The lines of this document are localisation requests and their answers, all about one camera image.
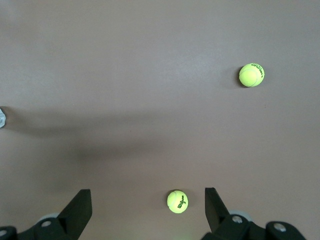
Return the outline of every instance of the gray object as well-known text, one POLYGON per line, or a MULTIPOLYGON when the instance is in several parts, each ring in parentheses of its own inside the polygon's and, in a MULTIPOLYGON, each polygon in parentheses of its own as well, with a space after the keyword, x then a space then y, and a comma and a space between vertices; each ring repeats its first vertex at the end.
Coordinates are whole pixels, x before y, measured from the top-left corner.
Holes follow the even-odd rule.
POLYGON ((51 221, 44 221, 42 224, 41 224, 41 227, 45 228, 45 227, 48 227, 51 225, 51 221))
POLYGON ((245 211, 240 211, 240 210, 229 210, 230 215, 240 215, 244 218, 246 218, 249 222, 252 222, 252 217, 245 211))
POLYGON ((54 213, 50 213, 50 214, 44 215, 44 216, 42 216, 42 217, 37 221, 37 223, 38 223, 38 222, 41 222, 41 221, 44 220, 44 219, 56 218, 56 217, 58 217, 58 215, 59 215, 58 212, 54 212, 54 213))
POLYGON ((232 220, 235 222, 235 223, 237 223, 237 224, 242 224, 242 218, 241 217, 239 217, 239 216, 233 216, 232 217, 232 220))
POLYGON ((2 112, 0 108, 0 128, 6 124, 6 115, 2 112))
POLYGON ((281 223, 275 223, 273 226, 275 229, 277 229, 280 232, 287 231, 286 227, 284 225, 282 225, 281 223))
POLYGON ((0 237, 4 236, 7 234, 7 231, 6 230, 1 230, 0 231, 0 237))

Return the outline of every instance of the wilson logo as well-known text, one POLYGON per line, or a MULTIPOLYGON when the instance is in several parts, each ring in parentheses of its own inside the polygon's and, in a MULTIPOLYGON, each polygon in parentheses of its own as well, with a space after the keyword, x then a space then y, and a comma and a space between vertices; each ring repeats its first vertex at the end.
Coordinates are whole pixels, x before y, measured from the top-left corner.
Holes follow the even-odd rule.
POLYGON ((259 70, 259 72, 261 73, 261 77, 262 77, 262 78, 264 77, 264 74, 263 74, 263 72, 262 72, 262 67, 261 67, 259 64, 252 63, 251 66, 256 67, 256 68, 259 70))
POLYGON ((181 201, 179 202, 179 205, 178 205, 178 208, 179 208, 179 209, 182 207, 182 204, 187 204, 187 203, 185 202, 185 196, 183 196, 183 195, 182 195, 182 199, 181 199, 181 201))

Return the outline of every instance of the screw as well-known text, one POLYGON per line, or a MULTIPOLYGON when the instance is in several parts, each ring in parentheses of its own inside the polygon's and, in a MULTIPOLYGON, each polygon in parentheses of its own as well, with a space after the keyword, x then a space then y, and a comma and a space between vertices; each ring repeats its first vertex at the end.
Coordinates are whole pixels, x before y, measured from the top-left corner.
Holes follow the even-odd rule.
POLYGON ((242 218, 239 216, 233 216, 232 220, 237 224, 242 224, 242 218))
POLYGON ((45 228, 45 227, 48 227, 50 224, 51 224, 51 221, 44 221, 44 222, 41 224, 41 227, 45 228))
POLYGON ((0 237, 4 236, 7 234, 7 230, 1 230, 0 231, 0 237))
POLYGON ((274 228, 277 229, 279 232, 285 232, 287 231, 286 227, 283 226, 281 223, 275 223, 274 225, 274 228))

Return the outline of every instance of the tennis ball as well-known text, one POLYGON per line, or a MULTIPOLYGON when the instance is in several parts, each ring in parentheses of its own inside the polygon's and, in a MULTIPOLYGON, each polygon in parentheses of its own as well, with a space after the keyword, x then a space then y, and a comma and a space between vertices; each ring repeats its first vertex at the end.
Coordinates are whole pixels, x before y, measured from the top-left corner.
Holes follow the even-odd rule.
POLYGON ((183 191, 171 192, 166 201, 169 209, 175 214, 183 213, 188 207, 188 198, 183 191))
POLYGON ((246 87, 258 86, 265 77, 265 71, 257 63, 249 63, 245 65, 239 73, 240 82, 246 87))

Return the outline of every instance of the gray floor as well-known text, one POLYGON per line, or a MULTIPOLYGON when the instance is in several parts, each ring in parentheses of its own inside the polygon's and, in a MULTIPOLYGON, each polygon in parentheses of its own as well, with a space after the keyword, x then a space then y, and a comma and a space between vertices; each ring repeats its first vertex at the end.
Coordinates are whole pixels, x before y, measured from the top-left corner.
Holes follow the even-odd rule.
POLYGON ((80 239, 199 240, 205 187, 320 236, 320 1, 2 0, 0 226, 83 188, 80 239), (265 70, 257 87, 241 66, 265 70), (165 206, 182 189, 189 208, 165 206))

